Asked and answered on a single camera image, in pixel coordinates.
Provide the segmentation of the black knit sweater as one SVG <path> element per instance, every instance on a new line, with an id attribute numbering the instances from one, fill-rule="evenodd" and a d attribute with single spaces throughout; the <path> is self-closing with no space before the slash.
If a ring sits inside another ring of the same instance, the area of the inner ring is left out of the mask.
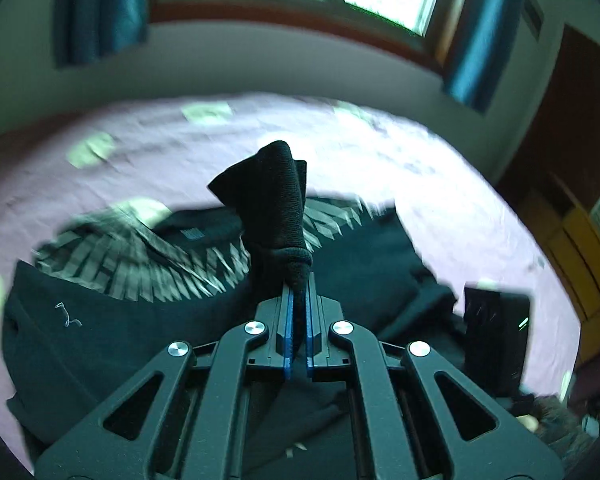
<path id="1" fill-rule="evenodd" d="M 209 185 L 218 207 L 237 212 L 244 243 L 261 278 L 275 274 L 294 293 L 294 353 L 288 375 L 273 380 L 246 370 L 249 415 L 242 474 L 237 479 L 347 479 L 358 477 L 347 385 L 316 382 L 306 369 L 306 286 L 340 304 L 344 317 L 379 341 L 404 348 L 416 338 L 457 352 L 452 335 L 455 301 L 420 260 L 412 242 L 401 257 L 379 265 L 381 273 L 402 268 L 406 303 L 398 310 L 378 299 L 371 280 L 360 292 L 334 295 L 337 281 L 321 280 L 315 265 L 333 269 L 346 252 L 362 252 L 366 240 L 392 244 L 398 227 L 391 210 L 370 214 L 341 247 L 319 257 L 308 243 L 306 222 L 342 214 L 343 200 L 306 197 L 306 163 L 288 145 L 274 142 L 227 168 Z M 27 437 L 35 464 L 42 454 L 110 394 L 174 341 L 197 348 L 213 344 L 231 328 L 254 319 L 268 299 L 242 286 L 207 299 L 174 302 L 117 300 L 34 265 L 18 269 L 7 298 L 3 354 L 15 394 L 9 409 Z"/>

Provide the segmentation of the black white patterned shirt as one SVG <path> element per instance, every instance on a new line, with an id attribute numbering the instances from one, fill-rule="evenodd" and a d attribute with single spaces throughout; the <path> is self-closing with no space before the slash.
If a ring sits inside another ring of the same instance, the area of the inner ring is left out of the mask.
<path id="1" fill-rule="evenodd" d="M 248 286 L 268 299 L 283 287 L 261 278 L 233 209 L 166 211 L 155 224 L 131 205 L 74 218 L 38 246 L 36 270 L 117 300 L 174 302 L 207 299 Z"/>

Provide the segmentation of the wooden cabinet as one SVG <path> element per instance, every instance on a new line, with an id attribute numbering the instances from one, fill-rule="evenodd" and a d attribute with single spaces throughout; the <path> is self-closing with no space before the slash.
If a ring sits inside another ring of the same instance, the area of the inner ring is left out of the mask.
<path id="1" fill-rule="evenodd" d="M 600 45 L 571 26 L 498 192 L 554 266 L 581 323 L 577 363 L 591 361 L 600 354 Z"/>

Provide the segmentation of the right teal curtain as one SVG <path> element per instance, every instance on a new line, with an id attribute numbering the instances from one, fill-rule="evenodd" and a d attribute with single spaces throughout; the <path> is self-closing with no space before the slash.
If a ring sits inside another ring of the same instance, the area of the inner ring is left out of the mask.
<path id="1" fill-rule="evenodd" d="M 442 91 L 479 114 L 491 105 L 512 54 L 524 0 L 465 0 Z"/>

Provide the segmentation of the teal curtain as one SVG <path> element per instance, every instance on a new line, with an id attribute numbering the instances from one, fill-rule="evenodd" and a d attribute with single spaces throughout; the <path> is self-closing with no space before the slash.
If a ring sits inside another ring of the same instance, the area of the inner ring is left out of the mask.
<path id="1" fill-rule="evenodd" d="M 524 0 L 465 0 L 442 91 L 479 114 L 491 105 L 512 54 Z"/>
<path id="2" fill-rule="evenodd" d="M 148 0 L 55 0 L 53 51 L 58 68 L 90 65 L 142 44 Z"/>

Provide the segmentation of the pink bedsheet green dots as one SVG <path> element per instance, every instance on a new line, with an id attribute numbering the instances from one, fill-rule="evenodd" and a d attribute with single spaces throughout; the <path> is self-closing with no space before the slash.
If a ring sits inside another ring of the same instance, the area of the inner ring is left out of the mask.
<path id="1" fill-rule="evenodd" d="M 319 257 L 341 247 L 370 214 L 388 209 L 398 240 L 366 240 L 321 280 L 334 295 L 371 280 L 378 299 L 406 303 L 402 268 L 379 265 L 412 242 L 437 280 L 525 290 L 532 298 L 522 374 L 527 390 L 561 394 L 578 353 L 580 324 L 541 248 L 491 185 L 438 136 L 410 120 L 345 102 L 274 94 L 118 103 L 58 116 L 0 137 L 0 435 L 25 458 L 22 433 L 7 402 L 12 371 L 3 359 L 4 302 L 18 269 L 38 246 L 61 237 L 84 214 L 124 211 L 151 222 L 162 214 L 211 207 L 208 183 L 222 170 L 282 140 L 308 164 L 312 196 L 343 200 L 342 214 L 309 218 L 308 243 Z"/>

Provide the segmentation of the left teal curtain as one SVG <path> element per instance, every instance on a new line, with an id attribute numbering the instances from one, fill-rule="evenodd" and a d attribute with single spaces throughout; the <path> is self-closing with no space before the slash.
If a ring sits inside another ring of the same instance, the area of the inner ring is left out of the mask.
<path id="1" fill-rule="evenodd" d="M 142 44 L 148 0 L 55 0 L 53 51 L 58 68 L 90 65 Z"/>

